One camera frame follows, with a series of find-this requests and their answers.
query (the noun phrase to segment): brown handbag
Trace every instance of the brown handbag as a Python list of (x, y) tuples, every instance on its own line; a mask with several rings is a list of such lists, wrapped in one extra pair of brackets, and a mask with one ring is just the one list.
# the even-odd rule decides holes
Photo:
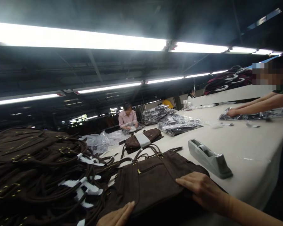
[[(113, 157), (93, 155), (84, 141), (64, 132), (17, 128), (0, 132), (0, 225), (76, 226), (82, 219), (85, 225), (94, 223), (104, 192), (90, 195), (83, 185), (105, 191), (109, 178), (100, 173), (113, 162)], [(63, 181), (75, 184), (59, 185)], [(76, 199), (79, 188), (82, 197)]]
[[(161, 131), (157, 128), (144, 130), (143, 134), (150, 140), (151, 143), (160, 140), (163, 136)], [(139, 141), (136, 138), (136, 135), (129, 137), (123, 147), (121, 159), (125, 156), (125, 150), (128, 154), (138, 151), (141, 148)]]
[(168, 216), (175, 217), (176, 211), (179, 211), (180, 218), (186, 209), (188, 217), (203, 211), (197, 203), (185, 198), (185, 192), (190, 197), (192, 193), (178, 185), (175, 179), (194, 171), (209, 176), (208, 171), (179, 155), (176, 151), (182, 147), (161, 153), (154, 146), (157, 147), (155, 144), (149, 146), (154, 155), (139, 156), (140, 150), (131, 164), (118, 170), (114, 185), (106, 192), (108, 200), (98, 219), (131, 201), (135, 201), (135, 208), (128, 225), (153, 225), (154, 222), (161, 225), (163, 219), (167, 219), (166, 223), (170, 225), (172, 218)]

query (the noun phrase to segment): black hair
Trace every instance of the black hair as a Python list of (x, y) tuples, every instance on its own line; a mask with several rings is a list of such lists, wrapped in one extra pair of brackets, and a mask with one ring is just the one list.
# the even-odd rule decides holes
[(128, 102), (125, 102), (124, 104), (124, 110), (129, 110), (129, 108), (132, 109), (132, 104), (128, 103)]
[(268, 61), (274, 68), (283, 68), (283, 56), (276, 57)]
[(186, 98), (188, 98), (189, 96), (190, 96), (191, 98), (193, 98), (193, 96), (191, 95), (191, 92), (193, 92), (193, 91), (194, 91), (193, 89), (190, 89), (189, 94), (188, 94), (188, 96), (187, 96)]

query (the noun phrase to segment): worker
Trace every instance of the worker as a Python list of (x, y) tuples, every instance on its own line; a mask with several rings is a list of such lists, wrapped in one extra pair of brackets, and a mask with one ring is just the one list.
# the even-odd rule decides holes
[(188, 94), (188, 97), (187, 97), (187, 100), (189, 101), (189, 100), (195, 98), (195, 97), (194, 97), (194, 94), (195, 94), (194, 90), (193, 90), (193, 89), (190, 89), (189, 94)]
[(235, 117), (242, 114), (256, 114), (283, 107), (283, 56), (274, 58), (266, 63), (264, 67), (261, 69), (254, 68), (253, 72), (257, 74), (260, 80), (265, 80), (268, 85), (276, 85), (279, 89), (243, 106), (229, 109), (227, 112), (228, 116)]
[[(193, 172), (176, 179), (176, 182), (193, 192), (192, 199), (203, 208), (228, 217), (243, 226), (283, 226), (283, 222), (223, 192), (207, 175)], [(124, 226), (134, 209), (135, 202), (108, 213), (97, 226)]]
[(168, 106), (168, 108), (174, 108), (170, 101), (166, 99), (166, 97), (162, 97), (161, 100), (163, 101), (161, 104)]
[(131, 126), (125, 126), (126, 123), (135, 122), (134, 125), (137, 127), (136, 113), (132, 110), (130, 103), (125, 103), (124, 110), (119, 113), (119, 127), (125, 130), (132, 129)]

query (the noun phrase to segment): worktable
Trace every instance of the worktable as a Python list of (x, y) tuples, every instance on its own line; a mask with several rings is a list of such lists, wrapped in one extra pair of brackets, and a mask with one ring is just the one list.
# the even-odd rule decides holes
[[(219, 115), (226, 108), (241, 105), (243, 104), (221, 105), (193, 111), (180, 110), (177, 114), (214, 122), (219, 121)], [(170, 137), (162, 132), (164, 138), (154, 144), (159, 146), (161, 152), (182, 146), (183, 149), (178, 153), (195, 164), (199, 163), (190, 155), (188, 148), (188, 140), (190, 139), (197, 139), (213, 152), (223, 154), (233, 176), (222, 180), (209, 172), (210, 177), (232, 196), (263, 210), (278, 179), (283, 145), (283, 118), (273, 118), (271, 121), (253, 121), (253, 124), (261, 126), (259, 128), (247, 127), (246, 121), (225, 122), (232, 122), (234, 126), (224, 126), (218, 129), (204, 126), (175, 137)], [(145, 130), (155, 127), (156, 125), (150, 125)], [(118, 161), (121, 157), (121, 151), (122, 146), (116, 145), (111, 147), (103, 156), (111, 156), (119, 152), (115, 157), (115, 160)], [(153, 154), (153, 151), (147, 148), (142, 153)], [(125, 157), (134, 158), (136, 154), (137, 152), (128, 155), (125, 152)], [(224, 217), (210, 213), (185, 225), (235, 224)]]

